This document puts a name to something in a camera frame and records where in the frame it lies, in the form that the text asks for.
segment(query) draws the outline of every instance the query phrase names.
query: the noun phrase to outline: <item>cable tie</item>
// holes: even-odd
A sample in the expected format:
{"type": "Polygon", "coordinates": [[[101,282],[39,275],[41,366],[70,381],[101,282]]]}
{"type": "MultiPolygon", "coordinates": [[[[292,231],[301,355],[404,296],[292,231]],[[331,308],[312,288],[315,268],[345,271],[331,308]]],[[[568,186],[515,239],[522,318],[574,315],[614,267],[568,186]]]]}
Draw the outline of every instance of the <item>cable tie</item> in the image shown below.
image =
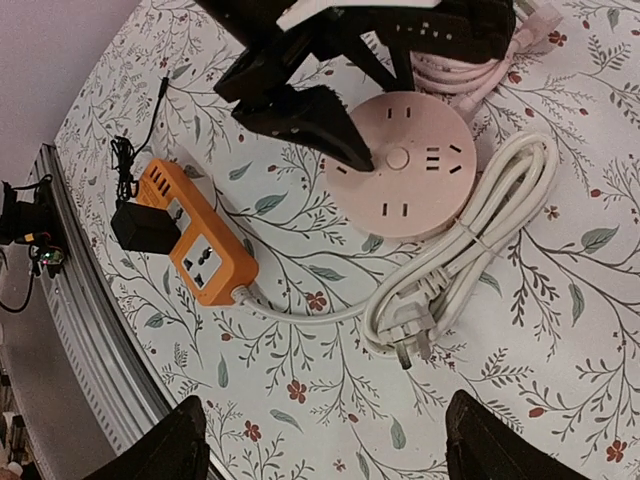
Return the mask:
{"type": "Polygon", "coordinates": [[[480,238],[478,238],[478,236],[473,233],[473,231],[468,226],[462,223],[460,219],[456,218],[456,223],[460,226],[460,228],[462,228],[462,231],[466,233],[467,236],[469,236],[469,238],[471,238],[474,242],[480,245],[485,252],[490,253],[494,258],[500,258],[504,260],[504,257],[502,255],[487,246],[487,244],[480,240],[480,238]]]}

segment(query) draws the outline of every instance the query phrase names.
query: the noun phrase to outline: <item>pink round power strip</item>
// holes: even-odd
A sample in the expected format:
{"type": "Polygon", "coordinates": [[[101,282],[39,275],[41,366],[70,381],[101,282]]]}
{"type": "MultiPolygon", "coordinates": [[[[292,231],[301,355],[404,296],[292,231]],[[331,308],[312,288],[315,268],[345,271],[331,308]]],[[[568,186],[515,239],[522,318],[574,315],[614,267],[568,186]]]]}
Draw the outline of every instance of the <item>pink round power strip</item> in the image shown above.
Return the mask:
{"type": "Polygon", "coordinates": [[[334,159],[328,191],[357,227],[386,238],[425,239],[460,213],[473,189],[473,136],[449,105],[416,92],[385,93],[351,113],[373,172],[334,159]]]}

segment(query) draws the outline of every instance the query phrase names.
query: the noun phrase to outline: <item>table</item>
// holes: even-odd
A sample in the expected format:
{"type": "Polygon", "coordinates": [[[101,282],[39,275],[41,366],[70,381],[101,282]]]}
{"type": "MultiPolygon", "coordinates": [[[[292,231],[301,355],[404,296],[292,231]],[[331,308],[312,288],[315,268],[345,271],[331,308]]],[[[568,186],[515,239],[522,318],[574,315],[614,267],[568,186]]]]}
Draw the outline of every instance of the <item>table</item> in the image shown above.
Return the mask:
{"type": "MultiPolygon", "coordinates": [[[[444,412],[464,388],[590,478],[640,478],[640,4],[558,3],[565,22],[518,57],[472,125],[485,161],[520,129],[563,163],[544,211],[489,268],[455,332],[404,373],[361,346],[357,320],[322,328],[202,308],[166,257],[123,252],[109,220],[109,140],[184,164],[260,263],[276,308],[323,313],[365,298],[418,244],[353,229],[316,152],[244,131],[213,91],[239,45],[189,0],[143,0],[91,73],[56,145],[78,214],[126,318],[178,401],[199,395],[229,478],[446,478],[444,412]],[[185,156],[182,147],[192,157],[185,156]]],[[[368,39],[379,55],[382,48],[368,39]]],[[[343,59],[297,86],[353,108],[379,89],[343,59]]]]}

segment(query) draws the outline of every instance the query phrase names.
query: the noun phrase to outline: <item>button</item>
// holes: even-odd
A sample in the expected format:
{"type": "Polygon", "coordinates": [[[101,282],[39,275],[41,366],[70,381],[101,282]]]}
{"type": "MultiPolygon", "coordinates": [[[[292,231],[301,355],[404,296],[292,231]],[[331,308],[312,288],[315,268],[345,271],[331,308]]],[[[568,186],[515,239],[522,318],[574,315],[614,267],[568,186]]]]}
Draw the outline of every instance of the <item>button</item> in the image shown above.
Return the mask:
{"type": "Polygon", "coordinates": [[[409,165],[409,152],[402,147],[396,147],[387,154],[386,160],[391,170],[402,170],[409,165]]]}

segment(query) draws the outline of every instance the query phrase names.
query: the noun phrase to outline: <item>black power adapter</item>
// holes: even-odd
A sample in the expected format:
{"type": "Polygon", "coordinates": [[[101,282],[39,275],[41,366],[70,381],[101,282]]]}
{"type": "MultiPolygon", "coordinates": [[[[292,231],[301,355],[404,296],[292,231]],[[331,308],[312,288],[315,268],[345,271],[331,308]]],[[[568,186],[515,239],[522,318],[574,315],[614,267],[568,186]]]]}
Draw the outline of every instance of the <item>black power adapter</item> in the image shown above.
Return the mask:
{"type": "Polygon", "coordinates": [[[180,239],[180,230],[166,210],[122,202],[111,219],[120,246],[130,252],[168,255],[180,239]]]}

